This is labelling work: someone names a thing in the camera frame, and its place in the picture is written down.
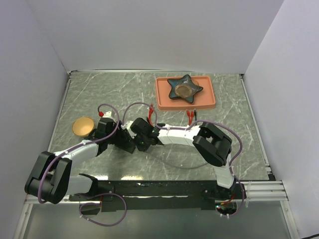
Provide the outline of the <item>black network switch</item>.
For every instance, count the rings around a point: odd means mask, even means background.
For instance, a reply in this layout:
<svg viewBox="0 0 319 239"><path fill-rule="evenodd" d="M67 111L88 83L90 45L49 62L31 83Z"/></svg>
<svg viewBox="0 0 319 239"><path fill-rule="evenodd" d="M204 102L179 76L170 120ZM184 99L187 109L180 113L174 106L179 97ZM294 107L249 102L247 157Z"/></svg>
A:
<svg viewBox="0 0 319 239"><path fill-rule="evenodd" d="M115 146L132 154L136 148L130 134L127 130L118 130L116 133Z"/></svg>

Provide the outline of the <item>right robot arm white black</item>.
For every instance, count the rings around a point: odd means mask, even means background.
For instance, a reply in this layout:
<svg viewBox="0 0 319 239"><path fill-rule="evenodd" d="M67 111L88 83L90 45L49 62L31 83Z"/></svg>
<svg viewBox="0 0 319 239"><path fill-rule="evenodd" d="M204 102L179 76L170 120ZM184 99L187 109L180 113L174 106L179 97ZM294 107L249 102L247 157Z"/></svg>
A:
<svg viewBox="0 0 319 239"><path fill-rule="evenodd" d="M193 127L177 127L169 124L151 126L143 118L126 125L127 131L140 151L151 145L186 145L195 147L203 159L213 166L218 185L218 194L230 198L235 193L235 178L231 173L230 153L232 140L210 122Z"/></svg>

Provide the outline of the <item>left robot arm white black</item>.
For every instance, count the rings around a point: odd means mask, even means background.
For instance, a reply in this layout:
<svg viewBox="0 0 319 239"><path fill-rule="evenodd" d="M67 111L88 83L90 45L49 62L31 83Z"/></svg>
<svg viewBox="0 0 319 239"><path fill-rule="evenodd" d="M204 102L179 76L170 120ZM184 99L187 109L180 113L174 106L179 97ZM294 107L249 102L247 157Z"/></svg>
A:
<svg viewBox="0 0 319 239"><path fill-rule="evenodd" d="M98 179L88 174L71 176L71 171L76 164L99 156L114 144L121 124L120 120L100 118L92 140L84 139L59 152L40 153L25 183L25 193L37 197L41 204L57 204L64 196L74 194L94 200L99 194Z"/></svg>

